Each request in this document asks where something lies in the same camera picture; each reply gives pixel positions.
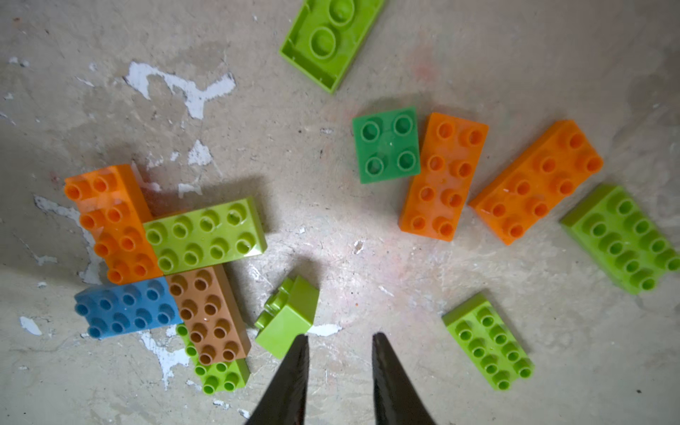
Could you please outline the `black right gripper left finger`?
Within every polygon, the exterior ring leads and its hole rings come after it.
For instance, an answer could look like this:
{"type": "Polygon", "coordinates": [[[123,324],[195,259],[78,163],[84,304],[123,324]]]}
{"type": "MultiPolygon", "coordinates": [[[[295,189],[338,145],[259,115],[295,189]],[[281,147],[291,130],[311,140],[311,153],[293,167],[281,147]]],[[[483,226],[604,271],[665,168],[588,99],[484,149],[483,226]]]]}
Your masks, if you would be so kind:
{"type": "Polygon", "coordinates": [[[308,337],[298,335],[247,421],[248,425],[304,423],[309,361],[308,337]]]}

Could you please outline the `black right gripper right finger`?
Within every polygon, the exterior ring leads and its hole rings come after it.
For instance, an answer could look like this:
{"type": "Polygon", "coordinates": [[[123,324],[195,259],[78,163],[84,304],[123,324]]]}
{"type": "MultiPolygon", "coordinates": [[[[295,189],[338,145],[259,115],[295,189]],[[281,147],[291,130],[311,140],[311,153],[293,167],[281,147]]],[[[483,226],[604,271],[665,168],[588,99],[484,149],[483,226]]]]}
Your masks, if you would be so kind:
{"type": "Polygon", "coordinates": [[[434,424],[386,334],[373,335],[372,364],[376,424],[434,424]]]}

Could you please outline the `lime brick front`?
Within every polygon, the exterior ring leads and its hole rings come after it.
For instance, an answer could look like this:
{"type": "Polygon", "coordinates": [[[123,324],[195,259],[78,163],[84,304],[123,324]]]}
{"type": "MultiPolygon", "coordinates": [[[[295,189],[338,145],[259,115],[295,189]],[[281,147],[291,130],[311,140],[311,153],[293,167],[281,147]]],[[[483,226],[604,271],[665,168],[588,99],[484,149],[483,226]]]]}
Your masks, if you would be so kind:
{"type": "Polygon", "coordinates": [[[233,392],[246,386],[251,373],[245,359],[218,362],[205,366],[198,359],[198,350],[189,339],[187,327],[180,323],[176,325],[175,329],[184,341],[185,352],[193,363],[193,369],[200,379],[203,393],[214,395],[220,391],[233,392]]]}

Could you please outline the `small lime brick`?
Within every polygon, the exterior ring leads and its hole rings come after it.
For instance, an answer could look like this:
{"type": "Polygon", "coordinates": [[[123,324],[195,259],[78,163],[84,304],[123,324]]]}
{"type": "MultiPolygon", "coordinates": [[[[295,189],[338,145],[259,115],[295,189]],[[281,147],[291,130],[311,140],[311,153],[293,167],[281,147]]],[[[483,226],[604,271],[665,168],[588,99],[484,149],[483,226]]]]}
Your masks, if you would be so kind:
{"type": "Polygon", "coordinates": [[[297,335],[313,326],[319,295],[302,276],[287,277],[257,318],[255,341],[276,359],[283,359],[297,335]]]}

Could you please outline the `tan brick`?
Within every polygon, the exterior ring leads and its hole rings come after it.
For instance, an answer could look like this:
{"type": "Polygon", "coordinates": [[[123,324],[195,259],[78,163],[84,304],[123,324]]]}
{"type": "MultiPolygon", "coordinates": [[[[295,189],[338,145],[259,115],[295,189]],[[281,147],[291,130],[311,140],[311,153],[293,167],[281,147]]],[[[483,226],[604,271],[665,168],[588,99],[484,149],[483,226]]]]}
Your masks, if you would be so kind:
{"type": "Polygon", "coordinates": [[[166,279],[200,364],[247,357],[251,342],[222,265],[170,274],[166,279]]]}

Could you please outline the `blue brick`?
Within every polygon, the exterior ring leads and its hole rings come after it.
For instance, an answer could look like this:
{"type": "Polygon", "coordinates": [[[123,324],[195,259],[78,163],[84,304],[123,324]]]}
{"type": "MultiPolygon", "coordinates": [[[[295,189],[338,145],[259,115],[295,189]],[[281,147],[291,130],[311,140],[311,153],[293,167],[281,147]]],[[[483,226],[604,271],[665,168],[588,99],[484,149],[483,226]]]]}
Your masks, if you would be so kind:
{"type": "Polygon", "coordinates": [[[77,293],[74,299],[74,310],[88,322],[92,338],[110,338],[182,322],[163,276],[92,287],[77,293]]]}

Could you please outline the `green square brick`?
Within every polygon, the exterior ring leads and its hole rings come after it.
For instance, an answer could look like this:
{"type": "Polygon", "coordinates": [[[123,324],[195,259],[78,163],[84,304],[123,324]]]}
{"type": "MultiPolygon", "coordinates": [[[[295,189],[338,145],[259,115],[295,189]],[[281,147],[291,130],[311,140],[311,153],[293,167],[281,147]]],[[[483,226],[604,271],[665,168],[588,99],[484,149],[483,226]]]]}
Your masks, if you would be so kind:
{"type": "Polygon", "coordinates": [[[362,184],[421,173],[418,121],[413,106],[356,117],[352,130],[362,184]]]}

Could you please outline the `orange brick front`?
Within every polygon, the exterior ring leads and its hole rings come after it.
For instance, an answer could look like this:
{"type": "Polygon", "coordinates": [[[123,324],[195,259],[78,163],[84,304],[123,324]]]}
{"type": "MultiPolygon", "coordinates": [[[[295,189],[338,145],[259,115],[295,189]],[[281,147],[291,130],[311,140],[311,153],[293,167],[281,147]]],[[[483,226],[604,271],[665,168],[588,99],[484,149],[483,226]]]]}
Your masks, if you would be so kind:
{"type": "Polygon", "coordinates": [[[68,177],[65,195],[95,239],[94,252],[108,266],[111,283],[124,285],[163,276],[143,225],[151,211],[129,165],[68,177]]]}

